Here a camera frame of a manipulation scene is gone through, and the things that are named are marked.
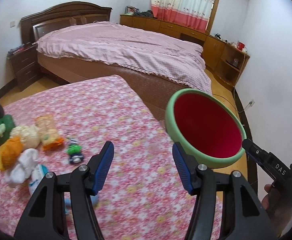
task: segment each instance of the green bowl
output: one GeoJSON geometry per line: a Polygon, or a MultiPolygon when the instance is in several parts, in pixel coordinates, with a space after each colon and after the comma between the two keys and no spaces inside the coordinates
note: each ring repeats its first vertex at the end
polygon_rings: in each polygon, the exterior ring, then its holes
{"type": "Polygon", "coordinates": [[[165,125],[174,142],[212,169],[232,165],[245,151],[246,133],[240,121],[223,103],[200,90],[177,91],[168,102],[165,125]]]}

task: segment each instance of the wooden headboard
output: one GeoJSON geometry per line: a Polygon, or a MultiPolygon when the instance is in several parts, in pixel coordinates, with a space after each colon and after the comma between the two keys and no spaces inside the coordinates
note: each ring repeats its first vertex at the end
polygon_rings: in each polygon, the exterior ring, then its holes
{"type": "Polygon", "coordinates": [[[111,10],[110,7],[79,1],[53,6],[21,19],[22,42],[33,43],[49,32],[72,25],[109,21],[111,10]]]}

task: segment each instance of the white curtain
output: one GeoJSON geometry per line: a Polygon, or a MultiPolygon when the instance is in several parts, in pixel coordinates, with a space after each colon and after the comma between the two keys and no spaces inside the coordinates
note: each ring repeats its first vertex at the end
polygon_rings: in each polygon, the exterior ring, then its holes
{"type": "Polygon", "coordinates": [[[154,16],[196,30],[206,30],[214,0],[151,0],[154,16]]]}

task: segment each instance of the metal screw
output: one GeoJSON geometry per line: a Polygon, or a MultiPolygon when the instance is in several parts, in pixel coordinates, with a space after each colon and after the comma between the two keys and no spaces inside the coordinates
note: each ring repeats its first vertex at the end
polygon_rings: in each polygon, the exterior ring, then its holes
{"type": "Polygon", "coordinates": [[[79,166],[79,170],[80,171],[86,171],[87,170],[87,165],[81,165],[81,166],[79,166]]]}
{"type": "Polygon", "coordinates": [[[200,165],[198,165],[197,167],[198,167],[198,169],[199,169],[200,171],[206,171],[206,170],[207,170],[207,166],[206,166],[205,164],[200,164],[200,165]]]}
{"type": "Polygon", "coordinates": [[[47,172],[46,173],[46,178],[47,179],[51,179],[53,176],[54,176],[54,173],[53,172],[47,172]]]}
{"type": "Polygon", "coordinates": [[[233,171],[233,175],[236,178],[239,178],[242,174],[239,171],[233,171]]]}

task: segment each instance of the nightstand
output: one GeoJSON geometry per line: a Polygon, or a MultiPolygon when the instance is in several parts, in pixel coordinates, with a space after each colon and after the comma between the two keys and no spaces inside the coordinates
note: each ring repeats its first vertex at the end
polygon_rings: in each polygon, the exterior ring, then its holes
{"type": "Polygon", "coordinates": [[[20,91],[42,77],[37,60],[37,44],[26,46],[24,50],[8,56],[20,91]]]}

